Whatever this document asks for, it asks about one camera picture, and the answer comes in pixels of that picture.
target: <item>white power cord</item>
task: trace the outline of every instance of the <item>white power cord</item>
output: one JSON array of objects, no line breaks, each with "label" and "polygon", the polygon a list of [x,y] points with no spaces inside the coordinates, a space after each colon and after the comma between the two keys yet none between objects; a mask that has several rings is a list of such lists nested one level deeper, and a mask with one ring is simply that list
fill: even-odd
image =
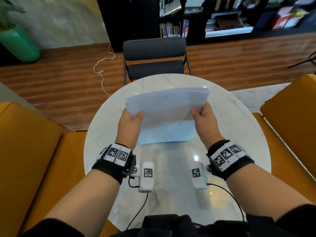
[{"label": "white power cord", "polygon": [[110,96],[110,94],[107,93],[107,92],[104,90],[104,87],[103,87],[104,78],[103,78],[103,76],[101,75],[101,73],[102,73],[104,70],[101,70],[101,71],[99,71],[99,72],[96,72],[96,71],[94,70],[94,68],[98,65],[99,62],[104,61],[104,60],[106,60],[106,59],[112,60],[112,59],[115,57],[115,53],[109,52],[110,45],[111,45],[111,42],[110,42],[110,44],[109,44],[109,47],[107,48],[107,52],[110,53],[110,54],[114,54],[114,56],[113,56],[112,58],[104,58],[104,59],[102,59],[102,60],[99,60],[99,61],[93,66],[93,72],[99,74],[99,75],[102,77],[102,81],[101,81],[102,90],[103,90],[106,94],[108,94],[109,96]]}]

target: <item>black cable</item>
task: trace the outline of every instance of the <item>black cable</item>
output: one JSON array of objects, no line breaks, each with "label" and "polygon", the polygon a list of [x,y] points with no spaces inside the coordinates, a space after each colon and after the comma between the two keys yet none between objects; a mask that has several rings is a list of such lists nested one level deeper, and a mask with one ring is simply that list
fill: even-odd
[{"label": "black cable", "polygon": [[240,209],[240,212],[241,212],[241,215],[242,215],[242,221],[245,221],[244,214],[243,214],[243,212],[242,212],[242,209],[241,209],[241,207],[240,207],[238,201],[235,199],[235,197],[234,197],[228,190],[226,190],[225,188],[223,188],[223,187],[221,187],[221,186],[219,186],[219,185],[216,185],[216,184],[210,184],[210,183],[206,183],[206,184],[207,184],[207,185],[214,185],[214,186],[220,187],[221,189],[223,189],[224,191],[226,191],[228,194],[230,194],[230,196],[235,200],[235,202],[237,203],[237,205],[238,205],[238,207],[239,207],[239,209]]},{"label": "black cable", "polygon": [[130,187],[132,187],[132,188],[139,188],[139,185],[137,185],[137,186],[131,186],[131,184],[130,184],[130,179],[134,179],[134,177],[129,177],[128,178],[128,185],[130,186]]},{"label": "black cable", "polygon": [[130,222],[130,224],[128,225],[128,227],[131,225],[131,223],[133,222],[133,220],[136,218],[136,216],[140,213],[140,211],[143,209],[143,207],[145,206],[146,204],[146,201],[147,201],[147,198],[148,198],[148,193],[147,193],[147,196],[146,196],[146,200],[145,200],[145,203],[143,204],[143,206],[140,208],[140,210],[138,211],[138,213],[135,215],[135,217],[132,219],[132,221]]}]

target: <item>chair backrest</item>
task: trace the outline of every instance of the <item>chair backrest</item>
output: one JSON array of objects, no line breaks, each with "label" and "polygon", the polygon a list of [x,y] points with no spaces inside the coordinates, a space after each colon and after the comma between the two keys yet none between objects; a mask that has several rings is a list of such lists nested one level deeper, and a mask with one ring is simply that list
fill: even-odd
[{"label": "chair backrest", "polygon": [[316,177],[316,76],[303,75],[261,108],[263,116]]},{"label": "chair backrest", "polygon": [[61,133],[36,111],[0,103],[0,236],[17,236]]},{"label": "chair backrest", "polygon": [[184,37],[129,40],[123,44],[127,61],[179,57],[184,55],[185,48]]}]

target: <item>yellow leather chair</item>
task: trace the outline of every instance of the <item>yellow leather chair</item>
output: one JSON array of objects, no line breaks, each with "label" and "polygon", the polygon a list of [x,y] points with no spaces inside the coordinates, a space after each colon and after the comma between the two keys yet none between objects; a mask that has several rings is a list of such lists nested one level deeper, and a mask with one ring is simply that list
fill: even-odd
[{"label": "yellow leather chair", "polygon": [[314,204],[316,204],[316,184],[312,177],[316,177],[315,103],[316,76],[303,75],[260,108],[263,116],[259,113],[253,114],[267,139],[272,174]]},{"label": "yellow leather chair", "polygon": [[[0,103],[0,236],[33,227],[85,176],[85,138],[20,104]],[[107,221],[100,236],[116,233]]]}]

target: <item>green vase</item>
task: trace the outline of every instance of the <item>green vase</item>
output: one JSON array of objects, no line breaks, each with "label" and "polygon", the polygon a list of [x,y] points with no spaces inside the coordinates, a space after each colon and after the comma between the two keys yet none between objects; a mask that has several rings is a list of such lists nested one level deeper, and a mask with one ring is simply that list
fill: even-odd
[{"label": "green vase", "polygon": [[34,62],[41,56],[40,49],[22,27],[0,31],[0,42],[20,61]]}]

